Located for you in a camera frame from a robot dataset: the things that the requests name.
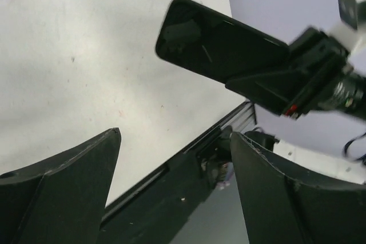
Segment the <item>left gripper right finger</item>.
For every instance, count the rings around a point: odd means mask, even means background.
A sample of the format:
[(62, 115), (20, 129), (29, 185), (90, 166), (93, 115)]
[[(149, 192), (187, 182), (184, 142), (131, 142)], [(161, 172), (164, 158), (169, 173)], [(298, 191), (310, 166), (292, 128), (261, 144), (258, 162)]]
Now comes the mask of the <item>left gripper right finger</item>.
[(230, 149), (250, 243), (364, 243), (365, 186), (304, 168), (235, 132)]

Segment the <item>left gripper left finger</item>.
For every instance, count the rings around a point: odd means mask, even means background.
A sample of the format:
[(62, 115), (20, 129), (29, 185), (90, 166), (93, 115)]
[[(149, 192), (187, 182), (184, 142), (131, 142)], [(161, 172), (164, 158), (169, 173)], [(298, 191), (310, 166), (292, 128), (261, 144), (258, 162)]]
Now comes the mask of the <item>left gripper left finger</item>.
[(1, 243), (96, 243), (121, 146), (112, 128), (1, 175)]

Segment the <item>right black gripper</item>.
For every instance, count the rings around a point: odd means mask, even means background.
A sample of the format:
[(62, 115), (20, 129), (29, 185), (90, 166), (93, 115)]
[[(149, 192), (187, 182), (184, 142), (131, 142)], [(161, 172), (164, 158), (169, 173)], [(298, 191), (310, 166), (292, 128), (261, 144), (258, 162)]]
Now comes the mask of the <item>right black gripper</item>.
[[(343, 101), (335, 88), (352, 70), (350, 55), (334, 37), (314, 27), (291, 44), (290, 69), (259, 70), (233, 77), (225, 87), (276, 115), (298, 119), (310, 111), (333, 111)], [(300, 84), (293, 85), (295, 73)]]

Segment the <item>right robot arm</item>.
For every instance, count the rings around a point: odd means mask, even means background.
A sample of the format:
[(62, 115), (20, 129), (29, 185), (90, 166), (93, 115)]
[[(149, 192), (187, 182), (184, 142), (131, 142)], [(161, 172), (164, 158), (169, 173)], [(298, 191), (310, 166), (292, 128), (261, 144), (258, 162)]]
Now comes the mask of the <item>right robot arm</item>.
[(344, 46), (309, 27), (289, 48), (288, 58), (233, 77), (225, 87), (278, 116), (339, 111), (365, 119), (365, 77), (354, 71)]

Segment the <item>black smartphone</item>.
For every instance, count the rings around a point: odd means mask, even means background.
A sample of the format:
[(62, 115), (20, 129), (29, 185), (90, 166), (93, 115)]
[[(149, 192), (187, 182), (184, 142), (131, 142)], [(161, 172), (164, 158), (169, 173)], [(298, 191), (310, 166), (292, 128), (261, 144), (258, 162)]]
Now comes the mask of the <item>black smartphone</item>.
[(172, 0), (156, 42), (159, 58), (225, 83), (277, 66), (286, 43), (193, 0)]

